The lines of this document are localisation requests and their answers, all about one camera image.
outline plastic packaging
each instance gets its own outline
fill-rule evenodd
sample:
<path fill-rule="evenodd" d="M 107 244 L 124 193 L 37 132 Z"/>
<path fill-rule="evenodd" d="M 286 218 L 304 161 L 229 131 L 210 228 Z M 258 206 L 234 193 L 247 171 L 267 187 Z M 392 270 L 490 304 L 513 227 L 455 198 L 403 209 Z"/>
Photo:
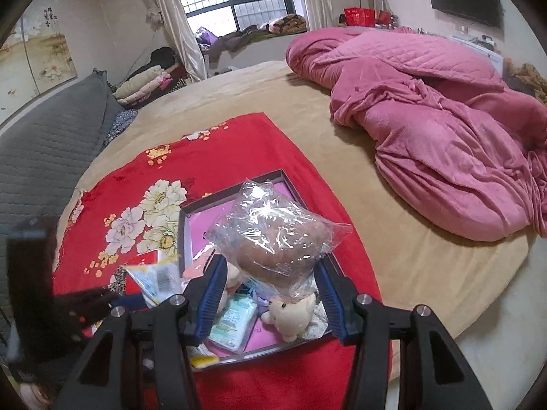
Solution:
<path fill-rule="evenodd" d="M 235 294 L 213 324 L 209 340 L 234 353 L 243 353 L 258 317 L 258 305 L 248 295 Z"/>
<path fill-rule="evenodd" d="M 141 288 L 147 305 L 152 308 L 174 294 L 183 292 L 176 262 L 151 265 L 125 265 L 124 270 Z"/>
<path fill-rule="evenodd" d="M 228 214 L 204 237 L 244 274 L 280 296 L 302 298 L 299 287 L 318 257 L 336 248 L 352 227 L 311 213 L 273 187 L 247 180 Z"/>

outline red cloth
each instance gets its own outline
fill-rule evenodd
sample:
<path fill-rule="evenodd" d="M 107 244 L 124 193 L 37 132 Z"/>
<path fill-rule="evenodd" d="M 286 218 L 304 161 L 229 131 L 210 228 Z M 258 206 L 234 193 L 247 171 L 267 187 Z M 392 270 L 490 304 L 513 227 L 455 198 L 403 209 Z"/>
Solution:
<path fill-rule="evenodd" d="M 351 223 L 314 166 L 264 114 L 236 117 L 216 128 L 190 136 L 199 139 L 172 143 L 165 160 L 152 160 L 149 150 L 139 154 L 83 195 L 84 208 L 63 240 L 60 264 L 54 273 L 56 293 L 105 285 L 121 263 L 136 255 L 134 245 L 125 254 L 118 251 L 115 263 L 103 268 L 91 264 L 100 262 L 97 255 L 107 244 L 105 219 L 138 205 L 158 179 L 180 180 L 189 202 L 281 168 L 308 209 L 334 222 Z M 335 255 L 359 291 L 380 299 L 373 268 L 355 230 Z M 352 347 L 324 338 L 262 359 L 199 372 L 195 381 L 204 410 L 240 410 L 243 406 L 256 410 L 332 410 L 341 407 L 353 353 Z"/>

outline barcode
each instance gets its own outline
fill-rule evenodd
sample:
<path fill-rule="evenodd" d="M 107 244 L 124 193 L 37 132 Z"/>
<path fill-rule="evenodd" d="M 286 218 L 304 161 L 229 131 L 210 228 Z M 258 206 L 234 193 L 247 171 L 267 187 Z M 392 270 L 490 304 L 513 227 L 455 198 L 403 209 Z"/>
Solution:
<path fill-rule="evenodd" d="M 171 291 L 171 276 L 169 267 L 161 268 L 156 272 L 158 278 L 158 292 L 168 293 Z"/>

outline floral red fabric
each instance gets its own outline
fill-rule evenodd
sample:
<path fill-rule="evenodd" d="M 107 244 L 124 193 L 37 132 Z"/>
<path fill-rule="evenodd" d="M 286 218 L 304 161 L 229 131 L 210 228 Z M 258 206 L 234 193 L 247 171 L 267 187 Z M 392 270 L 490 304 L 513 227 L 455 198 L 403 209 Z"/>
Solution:
<path fill-rule="evenodd" d="M 181 205 L 283 169 L 310 211 L 351 223 L 300 150 L 263 113 L 247 114 L 144 151 L 82 195 L 70 217 L 54 292 L 115 285 L 119 267 L 153 249 L 176 253 Z M 379 299 L 357 232 L 335 250 L 359 291 Z M 332 338 L 195 374 L 205 410 L 340 408 L 354 349 Z"/>

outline gray quilted headboard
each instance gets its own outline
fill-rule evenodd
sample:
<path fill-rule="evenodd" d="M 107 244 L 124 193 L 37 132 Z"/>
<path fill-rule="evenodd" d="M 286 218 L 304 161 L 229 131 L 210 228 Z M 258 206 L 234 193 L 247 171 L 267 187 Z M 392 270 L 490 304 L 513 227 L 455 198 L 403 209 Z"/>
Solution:
<path fill-rule="evenodd" d="M 105 72 L 40 103 L 0 135 L 0 306 L 11 315 L 6 237 L 37 215 L 60 216 L 78 180 L 101 151 L 114 117 L 124 109 Z M 0 321 L 0 331 L 7 331 Z"/>

